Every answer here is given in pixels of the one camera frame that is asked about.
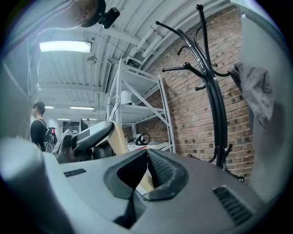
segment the white cable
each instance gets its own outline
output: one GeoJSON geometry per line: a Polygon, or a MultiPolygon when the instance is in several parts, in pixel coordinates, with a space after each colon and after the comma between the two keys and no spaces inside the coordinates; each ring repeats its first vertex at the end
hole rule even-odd
{"type": "MultiPolygon", "coordinates": [[[[121,104],[121,99],[120,99],[119,96],[114,96],[114,97],[109,101],[109,103],[108,103],[108,105],[110,105],[111,101],[112,101],[114,98],[116,98],[116,97],[119,98],[119,105],[116,107],[115,111],[113,112],[113,116],[112,116],[112,118],[114,117],[114,114],[116,113],[116,111],[118,110],[118,108],[119,108],[119,106],[120,106],[120,104],[121,104]]],[[[111,121],[111,115],[112,115],[112,112],[111,112],[109,118],[107,119],[107,121],[111,121]]]]}

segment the man in black shirt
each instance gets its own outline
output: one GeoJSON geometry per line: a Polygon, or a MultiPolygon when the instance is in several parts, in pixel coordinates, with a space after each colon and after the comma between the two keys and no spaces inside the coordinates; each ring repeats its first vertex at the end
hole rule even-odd
{"type": "Polygon", "coordinates": [[[42,151],[45,150],[44,140],[48,130],[48,126],[43,119],[45,111],[45,104],[42,101],[38,101],[33,105],[33,116],[36,120],[31,125],[31,139],[42,151]]]}

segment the backpack strap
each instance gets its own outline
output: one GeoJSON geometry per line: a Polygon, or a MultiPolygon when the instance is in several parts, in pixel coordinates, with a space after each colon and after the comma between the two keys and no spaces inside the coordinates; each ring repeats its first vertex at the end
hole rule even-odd
{"type": "Polygon", "coordinates": [[[44,125],[44,127],[46,128],[46,129],[48,129],[49,127],[48,127],[48,125],[47,125],[47,123],[43,120],[43,119],[36,119],[36,120],[39,120],[39,121],[41,121],[42,122],[42,124],[44,125]]]}

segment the white shelving unit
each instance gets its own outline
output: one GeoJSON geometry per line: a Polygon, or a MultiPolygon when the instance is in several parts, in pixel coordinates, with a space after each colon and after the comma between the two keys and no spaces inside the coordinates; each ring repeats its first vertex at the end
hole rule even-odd
{"type": "MultiPolygon", "coordinates": [[[[107,119],[115,120],[124,128],[131,126],[133,134],[136,135],[136,124],[155,117],[160,118],[161,121],[166,124],[169,142],[157,144],[163,147],[155,147],[156,142],[151,142],[147,148],[159,148],[160,150],[169,149],[171,152],[175,153],[174,134],[170,112],[161,77],[156,77],[139,69],[130,67],[124,64],[123,60],[120,59],[119,67],[113,80],[108,98],[107,119]],[[132,92],[132,101],[136,105],[120,104],[118,96],[121,97],[121,92],[125,90],[132,92]],[[154,108],[146,101],[149,96],[158,90],[161,92],[163,109],[154,108]],[[137,106],[141,102],[146,106],[137,106]]],[[[134,148],[136,149],[133,145],[129,145],[130,150],[133,150],[134,148]]]]}

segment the white corrugated ceiling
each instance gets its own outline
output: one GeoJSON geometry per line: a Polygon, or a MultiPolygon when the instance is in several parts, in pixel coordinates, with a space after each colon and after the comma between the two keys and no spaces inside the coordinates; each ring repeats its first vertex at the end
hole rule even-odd
{"type": "Polygon", "coordinates": [[[176,38],[159,27],[147,41],[141,40],[152,30],[156,20],[173,27],[188,30],[199,22],[197,3],[205,6],[206,16],[227,7],[227,0],[106,0],[107,10],[117,7],[121,13],[108,30],[100,25],[73,30],[49,30],[41,35],[40,41],[81,40],[91,41],[90,54],[78,52],[44,52],[41,55],[39,83],[42,91],[38,100],[55,109],[49,110],[56,118],[95,118],[103,120],[107,97],[103,91],[107,82],[105,75],[107,60],[113,65],[109,85],[115,76],[120,58],[127,58],[131,49],[142,44],[132,58],[141,61],[142,69],[147,67],[176,38]],[[89,64],[87,59],[96,56],[98,62],[89,64]],[[95,111],[71,110],[70,106],[94,107],[95,111]]]}

